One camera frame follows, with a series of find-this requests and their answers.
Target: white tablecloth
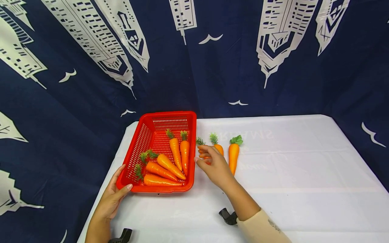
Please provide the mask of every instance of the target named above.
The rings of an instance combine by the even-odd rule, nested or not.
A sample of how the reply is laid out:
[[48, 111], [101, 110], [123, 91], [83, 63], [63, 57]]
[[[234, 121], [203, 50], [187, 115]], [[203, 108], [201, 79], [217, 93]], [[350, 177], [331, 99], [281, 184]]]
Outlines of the white tablecloth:
[[[137, 122], [127, 127], [78, 240], [116, 169]], [[219, 135], [228, 158], [233, 136], [244, 140], [235, 177], [293, 243], [389, 242], [389, 194], [332, 118], [324, 115], [197, 120], [197, 136]], [[196, 167], [186, 193], [132, 194], [112, 221], [112, 236], [133, 229], [131, 242], [245, 242], [218, 215], [233, 209]]]

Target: hand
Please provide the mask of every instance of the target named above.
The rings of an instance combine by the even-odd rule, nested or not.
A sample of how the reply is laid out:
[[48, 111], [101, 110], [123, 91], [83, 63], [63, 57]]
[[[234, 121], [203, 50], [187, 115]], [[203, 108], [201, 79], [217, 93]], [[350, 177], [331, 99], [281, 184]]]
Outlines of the hand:
[[205, 151], [202, 154], [202, 157], [210, 158], [203, 160], [196, 157], [194, 158], [194, 161], [215, 185], [225, 191], [230, 185], [237, 183], [235, 177], [231, 173], [226, 159], [215, 147], [201, 145], [198, 146], [198, 148]]
[[119, 190], [116, 187], [116, 181], [122, 170], [125, 168], [125, 164], [120, 166], [115, 174], [112, 176], [107, 188], [101, 196], [92, 219], [94, 220], [108, 220], [113, 219], [117, 214], [117, 209], [123, 198], [129, 193], [132, 188], [132, 184], [129, 184]]

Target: red basket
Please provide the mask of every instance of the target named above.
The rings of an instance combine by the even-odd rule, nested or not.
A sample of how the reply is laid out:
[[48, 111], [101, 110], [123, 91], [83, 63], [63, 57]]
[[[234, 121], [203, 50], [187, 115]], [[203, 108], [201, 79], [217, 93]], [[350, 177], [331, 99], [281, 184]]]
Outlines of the red basket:
[[[143, 175], [147, 174], [144, 164], [139, 159], [139, 154], [147, 149], [152, 149], [157, 154], [165, 154], [174, 163], [173, 153], [170, 149], [169, 138], [166, 136], [166, 129], [170, 129], [174, 136], [181, 142], [181, 131], [188, 132], [188, 141], [190, 144], [189, 167], [186, 180], [179, 187], [164, 186], [146, 186], [143, 181], [137, 181], [135, 176], [135, 165], [142, 166]], [[193, 158], [196, 152], [196, 114], [191, 111], [179, 112], [158, 112], [144, 114], [138, 123], [132, 138], [130, 147], [127, 151], [123, 164], [127, 166], [120, 173], [116, 186], [121, 189], [128, 184], [133, 184], [132, 192], [186, 192], [193, 186], [195, 180], [195, 162]]]

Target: curtain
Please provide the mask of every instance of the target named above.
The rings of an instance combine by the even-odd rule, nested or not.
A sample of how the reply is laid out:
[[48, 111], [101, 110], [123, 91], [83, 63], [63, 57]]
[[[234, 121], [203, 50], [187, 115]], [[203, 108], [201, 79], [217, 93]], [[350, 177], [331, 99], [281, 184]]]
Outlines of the curtain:
[[0, 237], [75, 242], [148, 112], [328, 115], [388, 188], [388, 18], [387, 0], [0, 0]]

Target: navy blue curtain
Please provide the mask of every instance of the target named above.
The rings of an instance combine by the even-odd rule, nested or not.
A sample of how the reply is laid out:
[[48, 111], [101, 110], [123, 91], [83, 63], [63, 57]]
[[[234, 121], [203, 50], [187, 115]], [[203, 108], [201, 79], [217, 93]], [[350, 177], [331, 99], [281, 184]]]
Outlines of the navy blue curtain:
[[[1, 0], [0, 26], [7, 23], [3, 30], [12, 28], [21, 48], [46, 68], [24, 77], [22, 70], [28, 67], [18, 69], [7, 59], [6, 48], [15, 38], [1, 33], [0, 238], [4, 242], [61, 242], [65, 232], [65, 242], [75, 242], [125, 128], [148, 112], [193, 110], [199, 118], [325, 114], [334, 118], [389, 188], [389, 1], [350, 0], [336, 33], [318, 56], [315, 19], [327, 2], [318, 0], [298, 47], [265, 71], [259, 65], [258, 34], [266, 24], [264, 6], [273, 0], [191, 0], [195, 17], [185, 19], [183, 29], [179, 24], [184, 19], [175, 15], [174, 5], [181, 1], [126, 0], [147, 43], [146, 64], [139, 33], [135, 37], [133, 29], [123, 31], [128, 43], [135, 43], [130, 47], [119, 41], [123, 36], [114, 23], [123, 20], [122, 13], [109, 19], [105, 1], [62, 1], [68, 8], [76, 9], [80, 3], [97, 12], [96, 18], [105, 24], [101, 28], [108, 28], [111, 38], [120, 43], [122, 57], [128, 58], [133, 86], [113, 78], [115, 71], [108, 73], [114, 62], [104, 63], [111, 69], [102, 68], [103, 62], [97, 63], [72, 36], [65, 25], [68, 20], [61, 22], [55, 15], [57, 1], [25, 2]], [[339, 6], [344, 2], [338, 0]], [[330, 11], [339, 14], [340, 8], [337, 12], [333, 6]], [[118, 26], [126, 28], [125, 22]], [[214, 40], [206, 42], [208, 35]], [[19, 44], [12, 55], [19, 55], [18, 48]], [[72, 75], [64, 81], [66, 73]], [[233, 105], [237, 101], [247, 105]], [[377, 134], [371, 138], [370, 131]]]

